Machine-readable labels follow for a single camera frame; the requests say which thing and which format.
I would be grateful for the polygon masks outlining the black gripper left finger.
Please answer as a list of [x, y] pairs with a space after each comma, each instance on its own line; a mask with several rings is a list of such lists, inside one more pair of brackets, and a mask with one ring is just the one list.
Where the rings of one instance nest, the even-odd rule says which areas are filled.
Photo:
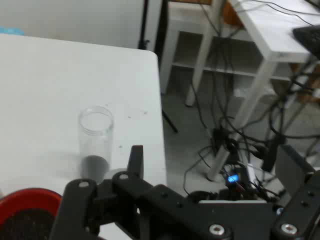
[[97, 240], [100, 227], [115, 223], [134, 240], [229, 240], [232, 230], [207, 207], [143, 179], [144, 151], [131, 148], [127, 169], [96, 184], [69, 182], [51, 230], [52, 240]]

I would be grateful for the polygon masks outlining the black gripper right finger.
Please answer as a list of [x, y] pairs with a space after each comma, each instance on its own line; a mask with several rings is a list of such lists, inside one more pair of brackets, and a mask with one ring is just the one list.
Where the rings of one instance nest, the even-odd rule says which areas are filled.
[[277, 240], [310, 240], [320, 221], [320, 171], [290, 145], [277, 149], [275, 175], [290, 200], [277, 217], [272, 235]]

